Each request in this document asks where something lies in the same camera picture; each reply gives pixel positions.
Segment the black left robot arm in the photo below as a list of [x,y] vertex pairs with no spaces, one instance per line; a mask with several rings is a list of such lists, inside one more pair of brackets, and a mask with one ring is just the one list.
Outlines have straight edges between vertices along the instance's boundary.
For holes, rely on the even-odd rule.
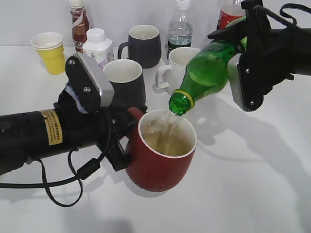
[[83,112],[78,97],[67,84],[53,109],[0,117],[0,173],[93,145],[102,153],[78,169],[80,179],[95,171],[103,157],[115,171],[123,170],[129,166],[131,156],[122,151],[119,140],[130,134],[137,122],[128,109]]

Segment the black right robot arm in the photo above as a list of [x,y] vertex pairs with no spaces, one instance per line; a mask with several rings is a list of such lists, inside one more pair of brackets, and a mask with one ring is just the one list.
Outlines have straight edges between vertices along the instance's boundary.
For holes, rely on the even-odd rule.
[[246,46],[240,52],[236,69],[238,76],[231,80],[231,89],[245,102],[262,99],[285,79],[294,74],[311,73],[311,31],[298,27],[294,18],[280,11],[277,15],[263,6],[260,0],[245,0],[242,9],[246,18],[208,35],[211,40],[223,40]]

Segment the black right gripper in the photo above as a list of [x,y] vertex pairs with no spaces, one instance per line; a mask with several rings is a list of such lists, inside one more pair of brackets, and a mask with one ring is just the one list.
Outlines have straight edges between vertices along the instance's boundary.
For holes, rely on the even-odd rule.
[[258,70],[268,86],[294,80],[291,64],[294,43],[290,35],[292,32],[271,29],[267,15],[254,10],[255,6],[263,6],[262,0],[243,0],[241,6],[247,19],[230,22],[224,29],[208,34],[208,39],[242,43],[247,45],[246,50],[258,50]]

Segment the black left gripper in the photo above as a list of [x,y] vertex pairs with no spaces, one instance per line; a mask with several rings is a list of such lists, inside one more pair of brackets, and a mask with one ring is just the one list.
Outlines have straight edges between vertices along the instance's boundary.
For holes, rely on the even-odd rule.
[[136,128],[139,117],[129,109],[111,110],[108,107],[90,114],[82,114],[74,104],[73,98],[65,92],[59,95],[54,109],[60,121],[62,143],[53,146],[56,153],[96,145],[101,151],[100,163],[106,158],[115,171],[127,168],[131,156],[126,154],[119,140],[130,135]]

